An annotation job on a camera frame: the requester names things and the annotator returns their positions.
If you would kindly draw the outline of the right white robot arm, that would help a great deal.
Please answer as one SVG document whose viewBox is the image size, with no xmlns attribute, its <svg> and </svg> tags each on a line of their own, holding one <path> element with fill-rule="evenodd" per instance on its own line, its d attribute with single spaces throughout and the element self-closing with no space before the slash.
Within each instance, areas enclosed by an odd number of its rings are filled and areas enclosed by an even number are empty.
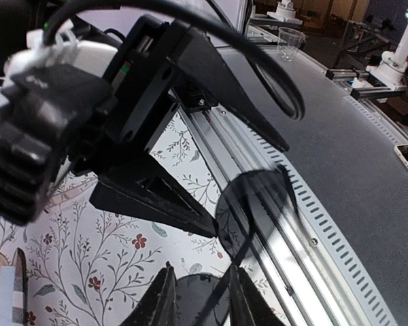
<svg viewBox="0 0 408 326">
<path fill-rule="evenodd" d="M 98 177 L 90 203 L 98 209 L 167 224 L 208 238 L 217 221 L 150 155 L 192 85 L 210 93 L 265 141 L 289 146 L 252 104 L 209 40 L 230 44 L 266 71 L 303 115 L 302 96 L 288 74 L 229 25 L 170 1 L 127 1 L 171 16 L 141 17 L 115 48 L 80 41 L 62 25 L 101 1 L 59 8 L 35 47 L 14 55 L 1 89 L 0 216 L 25 226 L 50 201 L 65 162 L 73 174 Z"/>
</svg>

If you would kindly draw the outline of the light blue cleaning cloth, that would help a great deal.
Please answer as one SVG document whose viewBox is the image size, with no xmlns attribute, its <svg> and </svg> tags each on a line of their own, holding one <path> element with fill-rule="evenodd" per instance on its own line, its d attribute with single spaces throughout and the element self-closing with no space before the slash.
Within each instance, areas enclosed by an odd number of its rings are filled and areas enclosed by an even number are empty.
<svg viewBox="0 0 408 326">
<path fill-rule="evenodd" d="M 13 295 L 16 268 L 2 266 L 0 271 L 0 326 L 13 324 Z"/>
</svg>

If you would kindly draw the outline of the brown plaid glasses case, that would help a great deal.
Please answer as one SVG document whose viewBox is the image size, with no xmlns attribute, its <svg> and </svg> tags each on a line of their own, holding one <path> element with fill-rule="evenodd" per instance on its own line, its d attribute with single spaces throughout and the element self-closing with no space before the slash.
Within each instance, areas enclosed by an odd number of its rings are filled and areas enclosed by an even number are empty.
<svg viewBox="0 0 408 326">
<path fill-rule="evenodd" d="M 12 261 L 0 253 L 0 325 L 27 324 L 27 263 L 17 248 Z"/>
</svg>

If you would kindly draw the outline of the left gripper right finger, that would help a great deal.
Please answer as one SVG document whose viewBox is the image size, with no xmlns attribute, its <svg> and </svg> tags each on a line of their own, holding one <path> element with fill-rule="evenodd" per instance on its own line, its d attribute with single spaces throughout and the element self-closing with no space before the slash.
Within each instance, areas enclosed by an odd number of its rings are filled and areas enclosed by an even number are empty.
<svg viewBox="0 0 408 326">
<path fill-rule="evenodd" d="M 231 325 L 284 325 L 273 313 L 243 268 L 231 265 L 229 268 L 229 276 L 229 314 Z"/>
</svg>

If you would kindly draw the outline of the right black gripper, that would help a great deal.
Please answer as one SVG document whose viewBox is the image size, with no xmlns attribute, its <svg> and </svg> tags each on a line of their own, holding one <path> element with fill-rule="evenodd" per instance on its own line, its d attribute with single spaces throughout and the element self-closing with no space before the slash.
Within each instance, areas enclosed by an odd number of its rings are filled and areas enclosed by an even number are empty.
<svg viewBox="0 0 408 326">
<path fill-rule="evenodd" d="M 218 235 L 218 222 L 155 159 L 131 162 L 151 150 L 178 103 L 190 113 L 222 105 L 277 150 L 290 148 L 207 35 L 181 22 L 139 18 L 103 77 L 118 105 L 101 141 L 103 174 L 90 197 L 96 209 L 207 238 Z"/>
</svg>

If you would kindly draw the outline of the black frame glasses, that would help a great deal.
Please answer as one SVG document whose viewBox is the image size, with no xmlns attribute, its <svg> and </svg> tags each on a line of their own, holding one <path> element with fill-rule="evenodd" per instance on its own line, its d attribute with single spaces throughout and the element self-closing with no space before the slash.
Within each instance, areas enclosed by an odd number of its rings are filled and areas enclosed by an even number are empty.
<svg viewBox="0 0 408 326">
<path fill-rule="evenodd" d="M 231 323 L 229 268 L 235 265 L 245 270 L 242 261 L 258 253 L 253 247 L 253 238 L 260 234 L 258 224 L 265 221 L 258 208 L 265 194 L 279 200 L 280 208 L 297 207 L 288 171 L 281 164 L 241 173 L 224 188 L 216 205 L 216 221 L 218 239 L 231 263 L 221 277 L 199 273 L 178 280 L 176 325 Z"/>
</svg>

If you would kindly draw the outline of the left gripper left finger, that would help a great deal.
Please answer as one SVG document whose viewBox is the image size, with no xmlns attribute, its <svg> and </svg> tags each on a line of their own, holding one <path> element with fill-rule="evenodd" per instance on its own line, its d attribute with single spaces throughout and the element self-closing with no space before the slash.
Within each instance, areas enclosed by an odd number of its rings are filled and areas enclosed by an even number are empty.
<svg viewBox="0 0 408 326">
<path fill-rule="evenodd" d="M 139 303 L 120 325 L 175 325 L 175 286 L 174 268 L 167 262 L 155 276 Z"/>
</svg>

